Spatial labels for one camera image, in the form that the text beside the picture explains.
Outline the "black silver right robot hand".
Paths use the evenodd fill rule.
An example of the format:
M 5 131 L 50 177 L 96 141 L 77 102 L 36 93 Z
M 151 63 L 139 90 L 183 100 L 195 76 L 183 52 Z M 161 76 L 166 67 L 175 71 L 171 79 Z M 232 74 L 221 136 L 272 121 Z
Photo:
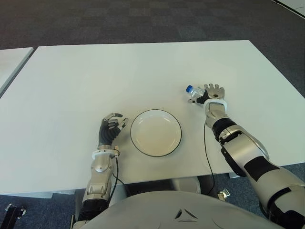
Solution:
M 189 103 L 204 104 L 208 99 L 223 100 L 224 88 L 218 84 L 205 84 L 203 88 L 187 86 L 186 92 L 190 95 Z

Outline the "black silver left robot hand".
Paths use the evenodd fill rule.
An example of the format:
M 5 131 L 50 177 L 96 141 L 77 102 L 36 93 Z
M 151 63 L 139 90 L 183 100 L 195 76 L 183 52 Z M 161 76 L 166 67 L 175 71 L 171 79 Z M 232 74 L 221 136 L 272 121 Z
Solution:
M 102 119 L 98 135 L 98 147 L 112 146 L 115 138 L 120 134 L 120 132 L 129 122 L 128 118 L 124 118 L 119 122 L 118 118 L 122 117 L 122 114 L 110 113 Z

